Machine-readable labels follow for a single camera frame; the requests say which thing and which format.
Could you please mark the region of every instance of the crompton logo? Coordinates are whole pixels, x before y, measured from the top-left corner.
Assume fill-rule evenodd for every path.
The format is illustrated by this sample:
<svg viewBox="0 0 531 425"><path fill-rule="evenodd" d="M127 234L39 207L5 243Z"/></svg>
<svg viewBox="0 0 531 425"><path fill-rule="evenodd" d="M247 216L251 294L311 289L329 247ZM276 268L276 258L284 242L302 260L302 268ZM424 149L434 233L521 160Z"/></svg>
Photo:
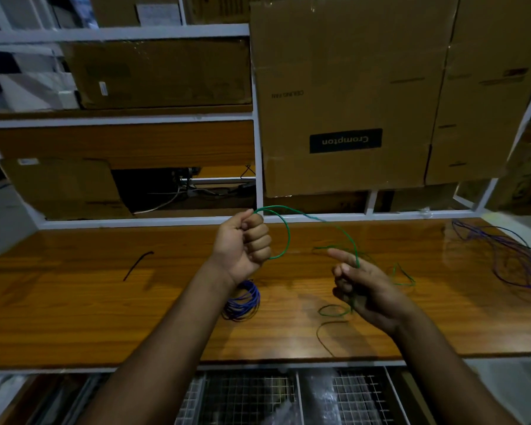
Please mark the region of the crompton logo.
<svg viewBox="0 0 531 425"><path fill-rule="evenodd" d="M366 135L362 137L340 137L340 139L323 140L323 144L340 144L340 143L367 143L370 138Z"/></svg>

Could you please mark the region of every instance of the metal shelf frame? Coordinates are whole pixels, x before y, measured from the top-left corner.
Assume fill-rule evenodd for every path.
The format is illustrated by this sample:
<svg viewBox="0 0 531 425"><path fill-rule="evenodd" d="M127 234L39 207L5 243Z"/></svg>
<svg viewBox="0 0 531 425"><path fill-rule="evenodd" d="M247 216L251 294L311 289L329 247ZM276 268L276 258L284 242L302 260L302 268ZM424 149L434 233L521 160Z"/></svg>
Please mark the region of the metal shelf frame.
<svg viewBox="0 0 531 425"><path fill-rule="evenodd" d="M217 24L217 25L187 25L183 0L179 0L179 10L183 18L183 25L169 27L115 27L100 29L38 29L38 30L12 30L3 22L6 17L0 5L0 45L12 45L19 50L20 45L48 44L47 50L51 51L51 44L63 41L119 41L119 40L154 40L165 38L199 38L199 37L242 37L250 34L248 24ZM175 122L219 122L251 120L254 124L254 151L256 172L256 203L263 206L263 167L262 145L260 141L260 128L258 116L258 102L256 97L255 77L252 74L253 111L251 113L227 114L193 114L193 115L158 115L143 117L109 117L109 118L61 118L50 120L0 120L0 128L33 128L33 127L58 127L58 126L85 126L85 125L126 125L142 123L175 123ZM531 119L531 102L527 107L521 124L514 139L511 151L517 145L521 135ZM466 206L466 210L421 210L399 213L379 213L374 211L378 191L369 192L366 208L362 213L345 214L316 214L314 216L327 221L365 221L365 220L408 220L408 219L451 219L451 218L479 218L487 212L486 204L497 183L491 179L487 187L475 203L469 202L457 195L454 199ZM107 219L107 220L77 220L77 221L47 221L42 214L33 207L21 202L26 207L28 214L35 222L38 229L67 229L67 228L115 228L115 227L156 227L172 225L215 225L228 219L227 216L208 216L196 218L145 218L145 219ZM311 222L311 219L302 215L287 215L288 222ZM265 216L268 223L280 223L276 216Z"/></svg>

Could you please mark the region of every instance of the right hand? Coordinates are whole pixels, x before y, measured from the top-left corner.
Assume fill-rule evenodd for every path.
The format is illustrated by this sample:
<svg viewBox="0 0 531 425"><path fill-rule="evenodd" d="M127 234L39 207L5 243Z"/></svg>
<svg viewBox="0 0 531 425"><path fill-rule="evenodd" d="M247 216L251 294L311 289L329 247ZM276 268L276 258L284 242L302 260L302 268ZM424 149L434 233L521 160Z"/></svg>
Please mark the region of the right hand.
<svg viewBox="0 0 531 425"><path fill-rule="evenodd" d="M332 293L349 304L376 328L393 337L411 318L422 313L380 268L344 250L329 249L328 255L340 261L332 268L336 287Z"/></svg>

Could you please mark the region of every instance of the coiled blue wire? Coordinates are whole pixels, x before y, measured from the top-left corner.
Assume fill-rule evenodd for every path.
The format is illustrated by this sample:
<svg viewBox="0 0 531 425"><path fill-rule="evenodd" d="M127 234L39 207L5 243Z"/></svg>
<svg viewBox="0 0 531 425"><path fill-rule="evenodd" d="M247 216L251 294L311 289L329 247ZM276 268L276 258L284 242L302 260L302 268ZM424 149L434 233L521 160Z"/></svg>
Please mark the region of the coiled blue wire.
<svg viewBox="0 0 531 425"><path fill-rule="evenodd" d="M222 310L222 317L227 321L243 322L250 319L260 307L260 291L252 280L244 280L238 285L246 292L227 301Z"/></svg>

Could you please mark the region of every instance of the white cable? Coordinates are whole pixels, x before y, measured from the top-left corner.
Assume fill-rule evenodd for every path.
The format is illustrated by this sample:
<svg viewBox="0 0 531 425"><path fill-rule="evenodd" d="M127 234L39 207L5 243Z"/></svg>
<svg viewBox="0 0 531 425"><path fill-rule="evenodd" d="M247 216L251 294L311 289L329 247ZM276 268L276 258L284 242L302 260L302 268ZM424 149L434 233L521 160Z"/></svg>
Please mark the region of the white cable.
<svg viewBox="0 0 531 425"><path fill-rule="evenodd" d="M149 210L142 210L141 212L134 212L133 215L139 215L140 213L149 213L149 212L153 212L154 210L157 210L158 208L161 208L163 206L167 206L168 204L171 204L173 203L173 200L175 200L178 196L179 196L179 193L181 192L181 185L179 185L179 187L177 188L177 193L175 195L173 195L173 198L170 199L169 201L163 203L163 204L160 204L159 206L157 207L154 207L154 208L151 208Z"/></svg>

